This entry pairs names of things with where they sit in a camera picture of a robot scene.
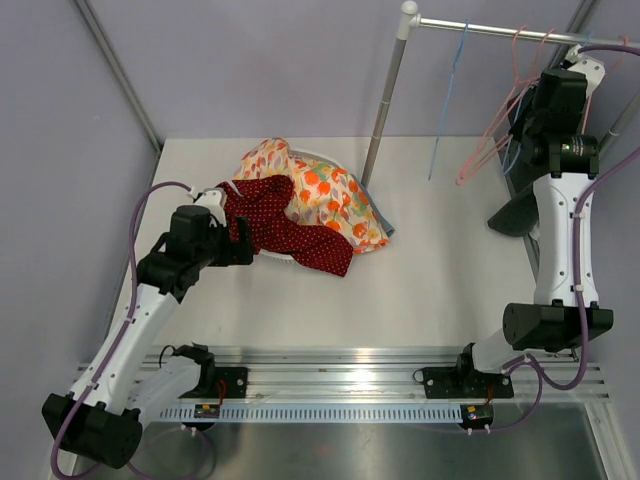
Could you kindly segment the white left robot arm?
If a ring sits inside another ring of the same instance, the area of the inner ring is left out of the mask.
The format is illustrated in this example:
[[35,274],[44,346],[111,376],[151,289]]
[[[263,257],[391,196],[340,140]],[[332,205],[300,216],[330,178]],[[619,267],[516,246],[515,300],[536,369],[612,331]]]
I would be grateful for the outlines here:
[[97,465],[124,467],[134,456],[145,427],[182,397],[225,395],[215,356],[205,346],[182,345],[140,385],[134,378],[159,330],[208,267],[249,265],[254,248],[249,222],[225,224],[203,206],[180,206],[170,227],[140,260],[131,303],[85,373],[64,395],[50,394],[42,416],[54,439],[50,465],[64,450]]

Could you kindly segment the red polka dot skirt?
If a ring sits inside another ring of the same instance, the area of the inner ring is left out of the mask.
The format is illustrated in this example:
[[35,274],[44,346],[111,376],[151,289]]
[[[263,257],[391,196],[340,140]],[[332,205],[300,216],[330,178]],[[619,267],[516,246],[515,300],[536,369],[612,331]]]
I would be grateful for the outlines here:
[[353,247],[340,233],[324,225],[300,225],[285,214],[294,194],[292,180],[283,175],[221,182],[224,211],[231,238],[239,238],[238,220],[248,221],[256,254],[263,250],[292,257],[298,264],[343,277]]

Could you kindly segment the dark dotted skirt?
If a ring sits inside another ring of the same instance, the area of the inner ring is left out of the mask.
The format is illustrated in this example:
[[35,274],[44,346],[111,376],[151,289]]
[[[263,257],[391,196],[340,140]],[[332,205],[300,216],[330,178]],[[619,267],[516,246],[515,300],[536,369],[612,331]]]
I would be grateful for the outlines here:
[[537,167],[528,164],[514,167],[506,180],[509,201],[489,218],[490,229],[509,237],[523,237],[533,229],[539,219],[533,182],[540,173]]

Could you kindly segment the light blue denim skirt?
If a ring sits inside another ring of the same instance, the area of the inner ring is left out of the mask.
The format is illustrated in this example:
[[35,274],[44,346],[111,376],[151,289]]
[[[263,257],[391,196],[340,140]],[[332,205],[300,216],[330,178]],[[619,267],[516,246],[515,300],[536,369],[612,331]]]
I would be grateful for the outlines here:
[[369,193],[368,189],[366,187],[362,187],[363,192],[365,193],[367,200],[369,201],[369,204],[373,210],[373,212],[376,214],[378,222],[380,223],[380,225],[382,226],[385,234],[388,237],[392,237],[395,233],[395,228],[394,226],[387,220],[387,218],[381,213],[380,209],[378,208],[376,202],[373,200],[373,197],[371,196],[371,194]]

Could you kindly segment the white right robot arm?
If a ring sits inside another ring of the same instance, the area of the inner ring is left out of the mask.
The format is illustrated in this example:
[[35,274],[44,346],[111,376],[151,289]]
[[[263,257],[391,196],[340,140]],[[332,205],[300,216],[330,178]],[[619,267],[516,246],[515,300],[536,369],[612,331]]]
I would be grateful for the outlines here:
[[534,175],[520,195],[537,211],[536,287],[531,303],[505,307],[499,331],[466,347],[453,374],[463,395],[478,395],[489,374],[509,374],[520,365],[533,367],[554,389],[572,390],[586,373],[590,340],[613,325],[592,274],[591,204],[601,178],[598,141],[579,131],[588,94],[585,74],[546,69],[512,125]]

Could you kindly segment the orange floral skirt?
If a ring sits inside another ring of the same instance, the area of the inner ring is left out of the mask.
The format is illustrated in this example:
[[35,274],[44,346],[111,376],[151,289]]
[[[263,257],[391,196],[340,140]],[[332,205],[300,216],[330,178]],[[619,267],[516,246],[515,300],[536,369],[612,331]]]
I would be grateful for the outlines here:
[[285,214],[300,225],[324,225],[343,235],[356,254],[386,246],[388,237],[364,187],[334,160],[295,150],[283,138],[265,139],[241,159],[233,181],[283,175],[294,184]]

